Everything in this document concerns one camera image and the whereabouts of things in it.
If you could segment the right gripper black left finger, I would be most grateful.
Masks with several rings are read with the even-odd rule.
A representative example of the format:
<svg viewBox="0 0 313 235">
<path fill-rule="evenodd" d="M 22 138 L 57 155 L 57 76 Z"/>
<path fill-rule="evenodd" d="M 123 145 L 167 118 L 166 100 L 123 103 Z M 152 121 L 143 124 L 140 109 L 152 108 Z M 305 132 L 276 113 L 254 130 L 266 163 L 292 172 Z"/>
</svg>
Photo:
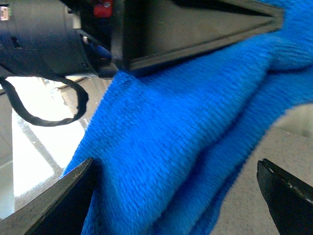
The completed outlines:
<svg viewBox="0 0 313 235">
<path fill-rule="evenodd" d="M 88 158 L 27 205 L 0 223 L 2 235 L 79 235 L 95 187 Z"/>
</svg>

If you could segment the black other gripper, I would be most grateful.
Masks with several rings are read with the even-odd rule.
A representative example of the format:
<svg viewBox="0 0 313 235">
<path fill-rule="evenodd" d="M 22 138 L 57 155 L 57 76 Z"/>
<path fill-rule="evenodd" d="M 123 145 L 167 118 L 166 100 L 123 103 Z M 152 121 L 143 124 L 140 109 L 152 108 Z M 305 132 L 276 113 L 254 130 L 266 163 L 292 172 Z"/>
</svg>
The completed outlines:
<svg viewBox="0 0 313 235">
<path fill-rule="evenodd" d="M 113 77 L 111 20 L 95 16 L 102 6 L 112 1 L 1 1 L 1 76 Z"/>
</svg>

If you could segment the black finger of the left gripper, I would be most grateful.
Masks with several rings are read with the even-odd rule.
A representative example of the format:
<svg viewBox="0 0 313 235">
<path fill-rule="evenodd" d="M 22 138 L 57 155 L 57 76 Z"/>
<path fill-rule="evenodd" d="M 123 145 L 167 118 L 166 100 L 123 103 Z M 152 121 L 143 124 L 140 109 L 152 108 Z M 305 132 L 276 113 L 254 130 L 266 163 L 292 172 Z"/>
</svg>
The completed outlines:
<svg viewBox="0 0 313 235">
<path fill-rule="evenodd" d="M 256 0 L 116 0 L 112 61 L 153 72 L 282 27 L 282 8 Z"/>
</svg>

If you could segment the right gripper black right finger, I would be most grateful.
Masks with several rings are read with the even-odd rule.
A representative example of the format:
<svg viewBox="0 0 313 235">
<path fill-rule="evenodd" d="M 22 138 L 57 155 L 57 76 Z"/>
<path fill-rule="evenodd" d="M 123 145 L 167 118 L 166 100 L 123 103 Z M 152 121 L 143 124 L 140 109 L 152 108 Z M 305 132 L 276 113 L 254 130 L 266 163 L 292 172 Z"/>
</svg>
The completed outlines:
<svg viewBox="0 0 313 235">
<path fill-rule="evenodd" d="M 313 187 L 268 159 L 257 163 L 257 182 L 279 234 L 313 233 Z"/>
</svg>

